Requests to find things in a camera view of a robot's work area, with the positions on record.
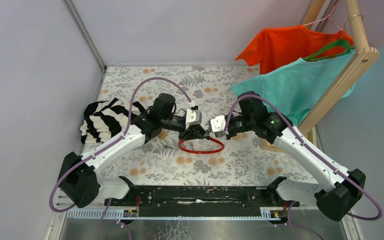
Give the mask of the red cable lock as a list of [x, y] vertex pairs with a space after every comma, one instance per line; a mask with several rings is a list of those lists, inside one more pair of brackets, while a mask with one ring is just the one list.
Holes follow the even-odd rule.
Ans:
[[183, 139], [178, 142], [178, 147], [181, 151], [186, 152], [186, 153], [203, 154], [203, 155], [217, 154], [217, 153], [219, 153], [225, 149], [225, 145], [221, 141], [219, 141], [213, 137], [210, 137], [210, 136], [205, 137], [205, 139], [208, 141], [211, 141], [213, 143], [216, 143], [217, 145], [219, 145], [219, 148], [217, 148], [215, 150], [191, 150], [191, 149], [187, 149], [183, 146], [183, 143], [185, 142], [185, 140], [183, 140]]

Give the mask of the large brass padlock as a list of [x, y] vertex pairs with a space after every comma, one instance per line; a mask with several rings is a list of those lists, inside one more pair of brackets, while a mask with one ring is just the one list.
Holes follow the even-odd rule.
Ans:
[[157, 136], [160, 140], [164, 139], [167, 136], [167, 133], [165, 131], [161, 131], [161, 133]]

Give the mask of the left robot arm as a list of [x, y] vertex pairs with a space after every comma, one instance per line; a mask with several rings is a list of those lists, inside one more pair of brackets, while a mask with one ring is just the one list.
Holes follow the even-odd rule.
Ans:
[[140, 114], [131, 114], [127, 133], [120, 132], [84, 155], [71, 152], [64, 157], [57, 187], [74, 206], [84, 208], [97, 197], [117, 199], [124, 206], [132, 204], [135, 192], [131, 183], [100, 175], [113, 161], [157, 137], [162, 130], [178, 132], [180, 140], [205, 138], [206, 131], [201, 126], [202, 113], [193, 102], [183, 115], [173, 112], [176, 99], [168, 93], [161, 93], [148, 110], [139, 102], [132, 105], [140, 110]]

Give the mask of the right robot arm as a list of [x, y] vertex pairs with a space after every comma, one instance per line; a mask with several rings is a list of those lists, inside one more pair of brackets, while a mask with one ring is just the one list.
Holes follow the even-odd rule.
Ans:
[[316, 184], [282, 180], [267, 191], [273, 206], [285, 200], [315, 204], [330, 220], [352, 216], [351, 209], [367, 195], [366, 175], [350, 170], [319, 150], [273, 104], [257, 93], [241, 94], [228, 114], [215, 120], [228, 139], [238, 133], [254, 132], [259, 138], [282, 149], [307, 170]]

